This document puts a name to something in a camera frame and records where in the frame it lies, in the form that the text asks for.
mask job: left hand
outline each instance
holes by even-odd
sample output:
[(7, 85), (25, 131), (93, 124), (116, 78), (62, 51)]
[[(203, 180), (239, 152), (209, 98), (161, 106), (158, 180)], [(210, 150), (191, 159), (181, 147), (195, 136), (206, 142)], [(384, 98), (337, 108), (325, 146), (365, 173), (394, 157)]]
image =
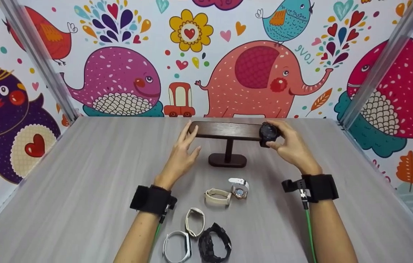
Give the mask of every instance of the left hand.
[(154, 180), (154, 185), (171, 190), (174, 183), (176, 183), (182, 175), (186, 174), (195, 163), (196, 157), (200, 154), (201, 146), (195, 148), (192, 153), (188, 153), (188, 148), (198, 132), (198, 126), (195, 126), (193, 132), (188, 134), (188, 128), (191, 124), (192, 121), (188, 121), (185, 127), (183, 127), (178, 140), (172, 148), (166, 165), (160, 175)]

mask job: wooden watch stand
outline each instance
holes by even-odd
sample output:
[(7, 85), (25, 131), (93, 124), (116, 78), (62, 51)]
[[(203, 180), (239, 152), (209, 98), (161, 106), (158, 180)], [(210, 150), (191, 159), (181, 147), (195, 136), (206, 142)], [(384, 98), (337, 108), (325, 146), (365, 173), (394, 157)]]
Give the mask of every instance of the wooden watch stand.
[(247, 158), (243, 155), (233, 154), (234, 140), (260, 141), (260, 124), (194, 121), (188, 131), (193, 132), (196, 125), (198, 125), (198, 133), (196, 134), (198, 138), (226, 140), (225, 153), (212, 153), (208, 157), (208, 163), (211, 166), (245, 167)]

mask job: stand base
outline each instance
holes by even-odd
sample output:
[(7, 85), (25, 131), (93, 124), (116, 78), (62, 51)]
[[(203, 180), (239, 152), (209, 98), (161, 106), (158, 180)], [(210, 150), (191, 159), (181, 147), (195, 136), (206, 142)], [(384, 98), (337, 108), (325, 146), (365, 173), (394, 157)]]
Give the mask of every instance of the stand base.
[(231, 161), (225, 162), (225, 153), (212, 153), (208, 157), (208, 163), (214, 167), (243, 168), (247, 164), (247, 158), (243, 155), (231, 155)]

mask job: white fitness band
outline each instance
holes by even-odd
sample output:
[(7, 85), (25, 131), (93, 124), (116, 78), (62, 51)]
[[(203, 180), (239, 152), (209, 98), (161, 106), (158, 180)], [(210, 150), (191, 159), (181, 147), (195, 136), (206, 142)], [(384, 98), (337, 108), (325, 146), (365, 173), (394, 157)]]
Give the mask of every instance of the white fitness band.
[[(168, 256), (166, 255), (166, 246), (168, 244), (169, 238), (171, 238), (173, 235), (181, 235), (185, 237), (185, 256), (180, 260), (180, 261), (170, 261)], [(174, 231), (169, 233), (166, 236), (166, 239), (164, 240), (164, 244), (162, 246), (162, 255), (166, 259), (167, 262), (169, 263), (184, 263), (187, 261), (192, 256), (192, 244), (190, 243), (190, 237), (188, 236), (187, 233), (184, 231)]]
[[(198, 234), (193, 232), (188, 226), (188, 217), (192, 214), (192, 212), (200, 214), (203, 218), (203, 226)], [(190, 208), (190, 210), (188, 210), (187, 216), (185, 217), (185, 230), (187, 230), (187, 232), (192, 236), (192, 238), (197, 238), (198, 236), (200, 236), (203, 233), (203, 230), (205, 230), (205, 213), (203, 213), (203, 211), (196, 207)]]
[[(215, 198), (214, 195), (224, 196), (225, 198)], [(205, 201), (210, 205), (229, 205), (231, 203), (232, 193), (219, 190), (216, 188), (211, 188), (206, 190)]]
[(233, 193), (237, 199), (247, 198), (248, 191), (250, 190), (247, 181), (242, 178), (229, 178), (229, 182), (233, 184), (231, 186), (231, 193)]

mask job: red bird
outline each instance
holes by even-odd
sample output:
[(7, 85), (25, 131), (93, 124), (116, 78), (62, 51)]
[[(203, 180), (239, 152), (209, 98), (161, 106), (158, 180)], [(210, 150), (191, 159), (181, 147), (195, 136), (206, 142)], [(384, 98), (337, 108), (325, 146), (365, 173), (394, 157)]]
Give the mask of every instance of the red bird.
[[(52, 25), (49, 20), (44, 18), (40, 13), (36, 12), (32, 8), (25, 7), (25, 9), (31, 17), (31, 21), (34, 24), (34, 27), (36, 27), (47, 51), (51, 55), (51, 58), (59, 65), (65, 65), (65, 62), (62, 61), (62, 59), (70, 53), (70, 50), (72, 49), (71, 34), (78, 32), (78, 28), (76, 28), (73, 23), (67, 23), (69, 32), (62, 32)], [(8, 32), (13, 36), (16, 43), (21, 47), (21, 49), (26, 51), (23, 44), (18, 39), (16, 32), (13, 28), (11, 28), (8, 20), (3, 21), (3, 23), (7, 26)]]

